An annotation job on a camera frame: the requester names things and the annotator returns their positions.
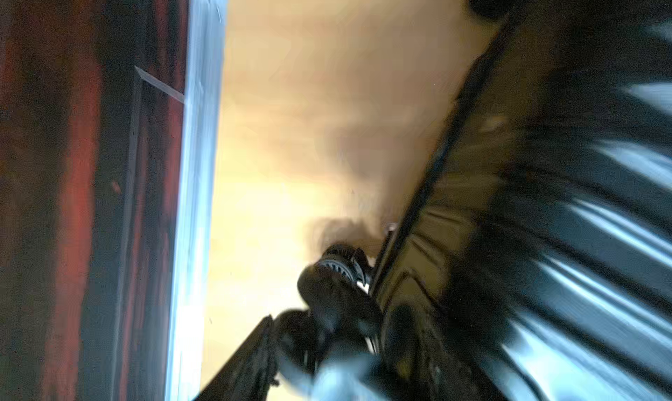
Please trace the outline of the black hard-shell suitcase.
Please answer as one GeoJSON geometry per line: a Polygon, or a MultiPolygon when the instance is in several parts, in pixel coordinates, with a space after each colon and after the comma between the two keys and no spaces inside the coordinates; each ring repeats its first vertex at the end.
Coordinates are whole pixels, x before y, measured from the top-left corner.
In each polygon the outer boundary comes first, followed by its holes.
{"type": "Polygon", "coordinates": [[[500,29],[371,270],[304,270],[324,400],[671,397],[671,0],[467,0],[500,29]]]}

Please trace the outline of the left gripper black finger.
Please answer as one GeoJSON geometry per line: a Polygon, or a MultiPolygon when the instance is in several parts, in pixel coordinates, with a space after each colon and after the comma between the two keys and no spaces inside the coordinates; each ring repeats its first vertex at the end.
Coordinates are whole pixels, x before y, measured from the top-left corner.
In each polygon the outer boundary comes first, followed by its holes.
{"type": "Polygon", "coordinates": [[[268,315],[194,400],[266,400],[277,383],[276,346],[274,321],[268,315]]]}

